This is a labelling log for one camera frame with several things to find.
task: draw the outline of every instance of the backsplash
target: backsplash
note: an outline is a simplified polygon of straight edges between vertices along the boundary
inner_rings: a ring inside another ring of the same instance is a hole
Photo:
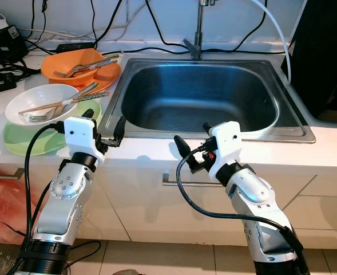
[[[126,20],[126,7],[129,18],[144,4],[144,0],[123,0],[113,25],[121,25]],[[289,40],[297,21],[304,0],[270,0],[268,9],[277,19],[284,36]],[[31,0],[0,0],[0,12],[17,27],[30,28]],[[109,23],[117,0],[93,0],[96,10],[95,29],[104,28]],[[41,0],[35,2],[35,29],[42,29],[43,15]],[[151,0],[151,8],[159,27],[167,41],[193,40],[196,30],[198,0]],[[240,41],[261,21],[263,11],[250,0],[219,0],[215,6],[204,8],[203,45],[205,42]],[[46,10],[46,30],[86,34],[92,31],[92,8],[88,0],[48,0]],[[111,29],[106,39],[115,39],[124,33],[124,29]],[[120,40],[157,41],[159,36],[144,6],[134,17]],[[247,39],[241,49],[246,49],[250,42],[280,42],[279,35],[271,20],[266,18],[262,27]]]

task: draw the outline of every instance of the stainless steel sink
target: stainless steel sink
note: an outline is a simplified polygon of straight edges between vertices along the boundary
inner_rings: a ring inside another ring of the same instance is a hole
[[[202,124],[238,121],[245,140],[312,143],[315,137],[272,65],[264,60],[132,58],[98,131],[111,136],[206,138]]]

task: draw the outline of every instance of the white cabinet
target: white cabinet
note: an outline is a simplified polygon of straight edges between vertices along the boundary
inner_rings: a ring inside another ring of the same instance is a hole
[[[284,212],[305,247],[337,249],[337,175],[317,175]]]
[[[14,174],[16,164],[0,164],[2,174]],[[31,195],[36,203],[45,186],[58,173],[59,166],[30,165]],[[24,177],[19,180],[24,185]],[[130,240],[106,194],[97,180],[93,181],[92,194],[83,209],[84,221],[78,238]]]
[[[163,173],[174,182],[177,163],[157,164],[141,158],[134,166],[111,163],[98,173],[98,181],[111,200],[133,241],[246,245],[242,222],[206,217],[191,208],[177,186],[163,186]],[[312,176],[264,174],[273,185],[277,202],[284,207]],[[205,171],[192,175],[182,170],[183,182],[211,182]],[[214,212],[235,213],[223,187],[186,187],[201,207]]]
[[[337,230],[337,197],[298,196],[284,212],[294,228]]]

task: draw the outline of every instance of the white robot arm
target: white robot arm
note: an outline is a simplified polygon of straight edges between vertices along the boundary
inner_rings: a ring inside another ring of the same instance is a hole
[[[64,160],[60,173],[50,183],[49,199],[41,211],[32,240],[19,258],[16,275],[60,275],[68,259],[77,230],[83,220],[82,208],[92,192],[96,167],[104,162],[108,147],[118,147],[124,137],[126,119],[116,125],[114,139],[97,133],[96,122],[86,117],[64,121],[70,160]]]
[[[202,168],[209,172],[212,180],[218,180],[232,200],[234,209],[239,215],[209,213],[195,205],[187,196],[180,184],[180,168],[177,168],[177,182],[185,199],[199,212],[217,218],[241,218],[246,235],[249,251],[254,261],[258,275],[303,275],[309,274],[302,245],[292,232],[291,224],[275,201],[275,192],[271,185],[258,177],[249,165],[241,166],[241,133],[239,123],[231,121],[209,127],[204,124],[210,138],[205,141],[198,151],[206,151],[204,162],[198,163],[191,150],[180,137],[175,142],[180,154],[187,159],[192,172]],[[256,220],[264,218],[277,223],[284,231]]]

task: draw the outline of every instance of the countertop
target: countertop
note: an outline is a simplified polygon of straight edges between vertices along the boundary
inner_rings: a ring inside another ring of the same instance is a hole
[[[150,53],[150,54],[122,54],[118,59],[122,70],[128,59],[132,57],[142,58],[171,58],[189,59],[188,55],[173,56],[171,54]],[[40,68],[42,60],[45,58],[39,52],[32,56],[25,57],[27,65],[31,68]],[[273,172],[294,172],[294,173],[313,173],[313,174],[337,174],[337,128],[326,128],[312,125],[309,114],[305,111],[303,104],[292,87],[286,84],[286,76],[280,70],[283,57],[279,55],[261,54],[205,54],[204,59],[257,59],[268,60],[272,63],[280,79],[287,87],[287,90],[300,111],[304,115],[312,132],[316,137],[314,144],[297,143],[274,143],[274,142],[243,142],[241,152],[241,162],[249,163],[254,168],[261,167],[263,171]],[[110,95],[98,99],[102,105],[102,112],[106,110],[109,100],[116,88],[118,81],[108,88]],[[0,163],[23,164],[24,157],[10,153],[3,142],[3,129],[6,124],[4,110],[13,97],[23,91],[37,85],[47,84],[47,79],[41,75],[31,76],[17,83],[17,87],[12,90],[0,92]],[[188,140],[191,148],[196,148],[202,140]],[[159,163],[177,163],[180,159],[173,139],[146,139],[146,138],[125,138],[120,148],[109,149],[106,161],[103,165],[128,165],[139,157],[146,156],[150,160]],[[68,158],[68,148],[62,148],[42,156],[32,157],[31,162],[35,164],[59,163],[62,158]]]

